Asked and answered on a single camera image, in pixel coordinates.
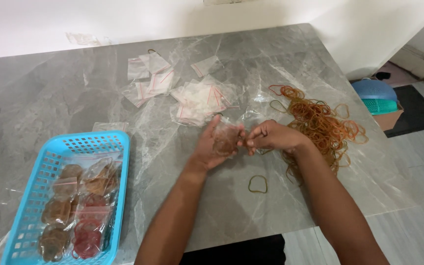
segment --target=blue plastic basket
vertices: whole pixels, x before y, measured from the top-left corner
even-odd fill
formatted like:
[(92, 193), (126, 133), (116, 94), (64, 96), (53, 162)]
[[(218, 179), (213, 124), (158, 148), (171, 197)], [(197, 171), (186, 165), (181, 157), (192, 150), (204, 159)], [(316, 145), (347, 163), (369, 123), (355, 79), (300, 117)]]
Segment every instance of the blue plastic basket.
[(363, 79), (351, 84), (361, 99), (386, 99), (397, 101), (397, 94), (388, 84), (371, 79)]
[(122, 171), (116, 208), (113, 211), (113, 228), (106, 235), (110, 242), (93, 258), (64, 257), (57, 265), (107, 265), (117, 253), (121, 232), (122, 214), (129, 168), (130, 138), (122, 131), (83, 132), (55, 136), (48, 140), (35, 160), (26, 190), (4, 248), (2, 265), (47, 264), (37, 251), (38, 237), (45, 224), (40, 221), (46, 202), (50, 200), (49, 186), (57, 179), (64, 166), (63, 157), (73, 153), (107, 153), (122, 151)]

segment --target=gray marble tabletop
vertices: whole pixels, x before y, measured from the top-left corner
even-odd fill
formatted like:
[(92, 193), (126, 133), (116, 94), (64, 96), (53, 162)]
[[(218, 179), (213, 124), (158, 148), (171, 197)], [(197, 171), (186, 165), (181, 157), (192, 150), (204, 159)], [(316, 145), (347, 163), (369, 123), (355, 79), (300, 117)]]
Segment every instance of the gray marble tabletop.
[[(194, 148), (200, 128), (171, 121), (176, 101), (160, 95), (140, 109), (121, 95), (129, 84), (127, 59), (155, 49), (185, 81), (197, 79), (192, 63), (217, 55), (217, 80), (235, 85), (240, 110), (285, 123), (269, 108), (271, 84), (301, 88), (308, 98), (349, 106), (350, 118), (369, 142), (349, 144), (351, 166), (338, 178), (364, 215), (414, 206), (415, 185), (309, 24), (0, 58), (0, 253), (22, 190), (42, 145), (65, 133), (89, 132), (95, 122), (128, 122), (132, 135), (127, 197), (115, 264), (133, 262), (151, 218)], [(285, 177), (277, 152), (239, 153), (210, 173), (187, 251), (315, 226), (306, 193)], [(268, 178), (268, 193), (251, 193), (248, 181)]]

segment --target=cardboard box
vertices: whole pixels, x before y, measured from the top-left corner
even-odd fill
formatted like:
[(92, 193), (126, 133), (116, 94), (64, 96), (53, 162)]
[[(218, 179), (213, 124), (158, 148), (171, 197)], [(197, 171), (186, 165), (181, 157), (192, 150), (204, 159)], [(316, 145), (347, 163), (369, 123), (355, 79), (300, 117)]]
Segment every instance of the cardboard box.
[(393, 129), (398, 118), (403, 113), (403, 108), (399, 103), (397, 103), (397, 108), (398, 111), (395, 112), (372, 116), (383, 131)]

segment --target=tiled floor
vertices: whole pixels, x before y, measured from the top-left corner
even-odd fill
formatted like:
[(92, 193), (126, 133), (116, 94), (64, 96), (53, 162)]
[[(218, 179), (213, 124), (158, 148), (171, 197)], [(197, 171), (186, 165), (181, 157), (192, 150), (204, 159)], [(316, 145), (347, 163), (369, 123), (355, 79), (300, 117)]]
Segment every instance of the tiled floor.
[[(413, 84), (424, 97), (424, 82)], [(424, 192), (424, 131), (391, 138)], [(420, 206), (367, 218), (392, 265), (424, 265), (424, 201)], [(283, 234), (287, 265), (339, 265), (319, 227)]]

